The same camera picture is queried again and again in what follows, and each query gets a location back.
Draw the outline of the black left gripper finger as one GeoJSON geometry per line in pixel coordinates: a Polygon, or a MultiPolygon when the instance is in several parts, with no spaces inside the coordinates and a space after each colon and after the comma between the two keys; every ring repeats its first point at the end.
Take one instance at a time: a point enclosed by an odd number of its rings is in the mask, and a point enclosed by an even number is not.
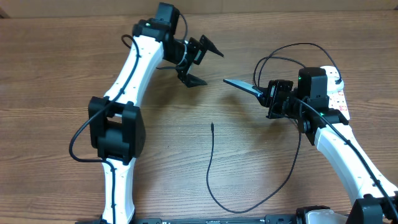
{"type": "Polygon", "coordinates": [[[215,44],[207,36],[202,35],[200,38],[200,43],[204,46],[205,50],[209,50],[214,54],[224,57],[224,54],[216,48],[215,44]]]}
{"type": "Polygon", "coordinates": [[[203,85],[207,85],[207,82],[190,74],[178,74],[178,79],[187,87],[187,88],[192,88],[192,87],[196,87],[196,86],[203,86],[203,85]]]}

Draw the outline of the Samsung Galaxy smartphone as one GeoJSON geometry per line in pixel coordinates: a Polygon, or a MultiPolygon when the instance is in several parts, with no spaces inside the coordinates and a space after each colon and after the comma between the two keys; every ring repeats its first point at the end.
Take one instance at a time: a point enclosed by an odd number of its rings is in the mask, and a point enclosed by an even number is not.
{"type": "Polygon", "coordinates": [[[250,83],[241,80],[232,80],[232,79],[224,79],[223,81],[233,87],[245,91],[246,93],[254,95],[256,98],[260,98],[263,95],[263,93],[260,90],[258,90],[257,87],[255,87],[250,83]]]}

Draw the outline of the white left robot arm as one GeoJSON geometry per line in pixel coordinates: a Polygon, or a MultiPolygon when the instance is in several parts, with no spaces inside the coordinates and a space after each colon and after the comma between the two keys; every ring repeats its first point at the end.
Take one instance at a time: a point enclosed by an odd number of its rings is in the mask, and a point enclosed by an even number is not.
{"type": "Polygon", "coordinates": [[[132,40],[127,60],[104,97],[88,105],[91,145],[98,152],[105,176],[105,206],[100,223],[132,223],[132,196],[136,159],[146,140],[141,103],[149,81],[163,60],[171,62],[178,79],[188,88],[206,85],[190,74],[207,52],[221,52],[205,35],[178,40],[174,37],[181,12],[160,3],[155,17],[141,20],[128,36],[132,40]]]}

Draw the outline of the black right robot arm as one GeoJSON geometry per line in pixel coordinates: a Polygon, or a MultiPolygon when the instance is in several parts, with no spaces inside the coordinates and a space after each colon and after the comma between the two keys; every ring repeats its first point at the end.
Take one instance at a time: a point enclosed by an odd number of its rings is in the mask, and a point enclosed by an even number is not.
{"type": "Polygon", "coordinates": [[[329,208],[298,215],[302,223],[397,223],[397,186],[373,164],[349,125],[344,82],[332,66],[305,67],[296,83],[271,80],[259,95],[269,119],[292,118],[320,151],[345,188],[352,209],[347,216],[329,208]]]}

